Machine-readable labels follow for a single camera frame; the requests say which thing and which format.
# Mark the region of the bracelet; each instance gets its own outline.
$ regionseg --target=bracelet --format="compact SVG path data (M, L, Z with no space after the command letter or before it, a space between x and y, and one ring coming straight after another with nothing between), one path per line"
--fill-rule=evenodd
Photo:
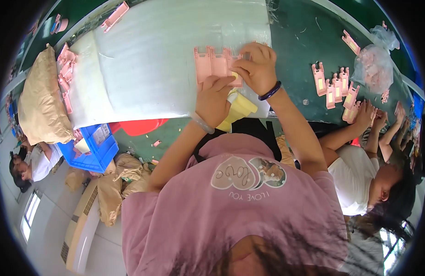
M280 87L281 87L281 81L279 80L279 81L277 81L277 83L275 84L273 89L269 90L269 92L266 93L265 95L259 96L258 99L260 101L264 101L264 100L269 99L272 95L275 94L275 92L277 92L280 89Z
M202 118L200 118L200 116L195 111L190 112L190 117L207 133L214 133L215 129L211 128Z

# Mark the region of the label on blue crate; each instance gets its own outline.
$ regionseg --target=label on blue crate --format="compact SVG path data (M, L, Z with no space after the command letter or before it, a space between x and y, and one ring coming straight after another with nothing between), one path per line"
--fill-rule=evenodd
M93 139L95 140L98 147L105 141L106 138L110 136L110 130L108 129L107 124L102 124L93 134Z

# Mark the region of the air conditioner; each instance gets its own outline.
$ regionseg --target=air conditioner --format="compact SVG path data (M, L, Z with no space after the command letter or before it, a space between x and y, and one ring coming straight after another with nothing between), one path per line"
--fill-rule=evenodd
M61 257L66 268L84 274L88 252L99 224L97 181L91 181L73 213L62 245Z

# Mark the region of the ear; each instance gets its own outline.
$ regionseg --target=ear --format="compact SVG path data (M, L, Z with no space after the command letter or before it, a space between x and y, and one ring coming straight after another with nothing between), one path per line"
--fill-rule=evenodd
M389 199L389 192L381 191L381 201L387 201Z

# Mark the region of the woman in pink shirt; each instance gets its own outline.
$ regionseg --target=woman in pink shirt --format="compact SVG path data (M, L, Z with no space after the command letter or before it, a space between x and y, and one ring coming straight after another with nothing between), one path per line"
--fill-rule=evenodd
M122 203L129 276L344 275L346 226L319 141L277 81L276 53L255 42L240 53L251 60L233 71L269 102L301 170L276 160L259 120L250 135L207 134L227 117L235 79L208 77L148 191Z

